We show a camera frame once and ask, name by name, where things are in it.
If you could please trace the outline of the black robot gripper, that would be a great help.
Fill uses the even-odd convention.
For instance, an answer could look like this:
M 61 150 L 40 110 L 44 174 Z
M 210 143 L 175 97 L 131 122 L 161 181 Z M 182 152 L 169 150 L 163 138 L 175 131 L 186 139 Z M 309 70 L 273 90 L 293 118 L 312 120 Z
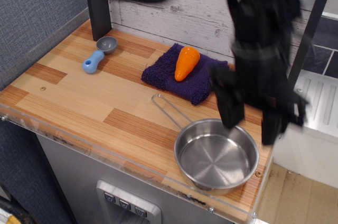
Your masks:
M 286 53 L 282 46 L 265 48 L 235 42 L 235 69 L 208 68 L 223 125 L 232 129 L 245 117 L 244 105 L 263 111 L 263 145 L 273 145 L 288 123 L 303 126 L 307 101 L 296 94 L 287 76 Z

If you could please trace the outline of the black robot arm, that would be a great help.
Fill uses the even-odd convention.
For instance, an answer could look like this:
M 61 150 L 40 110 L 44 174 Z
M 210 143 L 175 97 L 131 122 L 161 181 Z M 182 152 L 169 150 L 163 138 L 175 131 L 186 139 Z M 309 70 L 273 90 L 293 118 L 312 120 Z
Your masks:
M 235 69 L 209 68 L 221 120 L 233 128 L 244 106 L 263 112 L 262 143 L 272 145 L 289 123 L 302 126 L 307 101 L 287 79 L 292 22 L 299 0 L 227 0 L 234 24 Z

